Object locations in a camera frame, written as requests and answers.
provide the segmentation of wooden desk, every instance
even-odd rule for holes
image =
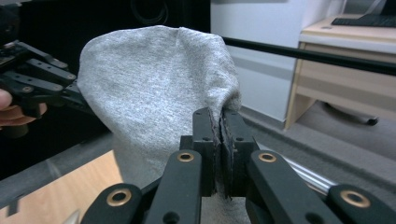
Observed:
[[[331,26],[334,18],[303,29],[299,48],[396,63],[396,29]],[[316,100],[396,119],[396,77],[298,60],[285,128]]]
[[[81,218],[103,189],[120,182],[113,151],[107,152],[21,198],[18,213],[8,217],[8,208],[3,208],[0,210],[0,223],[63,223],[77,209]]]

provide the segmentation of screw hole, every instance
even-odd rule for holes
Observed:
[[[323,218],[321,218],[318,214],[308,213],[305,215],[306,220],[311,224],[323,224]]]
[[[126,198],[126,194],[125,193],[123,193],[123,192],[119,192],[119,193],[116,193],[114,196],[113,196],[113,200],[115,201],[115,202],[118,202],[118,201],[122,201],[123,199],[125,199]]]
[[[180,156],[180,158],[183,160],[189,160],[191,158],[191,156],[189,154],[183,154]]]
[[[356,195],[356,194],[349,194],[347,195],[347,197],[352,200],[353,202],[356,203],[361,203],[363,202],[363,198],[361,198],[360,196]]]
[[[175,212],[168,212],[163,216],[164,224],[177,224],[180,221],[180,217]]]
[[[266,159],[266,160],[271,160],[271,159],[273,158],[273,156],[270,156],[270,155],[262,155],[262,158],[263,158],[263,159]]]

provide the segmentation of white wall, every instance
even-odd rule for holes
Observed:
[[[302,27],[332,13],[328,7],[333,1],[343,0],[212,0],[211,32],[297,48]],[[295,59],[235,47],[229,50],[239,74],[242,104],[284,121]]]

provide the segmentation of metal rod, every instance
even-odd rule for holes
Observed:
[[[261,149],[272,150],[262,144],[258,144]],[[298,164],[295,161],[292,161],[282,155],[283,159],[289,164],[289,166],[300,176],[301,179],[305,181],[305,183],[312,189],[317,192],[327,195],[331,186],[337,185],[337,183],[331,181],[330,179],[321,176],[302,165]]]
[[[304,59],[317,63],[328,63],[332,65],[354,68],[368,72],[396,76],[396,63],[385,63],[373,60],[359,59],[342,55],[316,52],[306,49],[294,49],[247,40],[233,39],[229,37],[223,37],[223,40],[226,45],[238,48],[253,49],[257,51],[273,53],[297,59]]]

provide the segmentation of keyboard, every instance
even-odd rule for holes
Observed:
[[[396,28],[396,16],[367,14],[358,19],[336,18],[332,25]]]

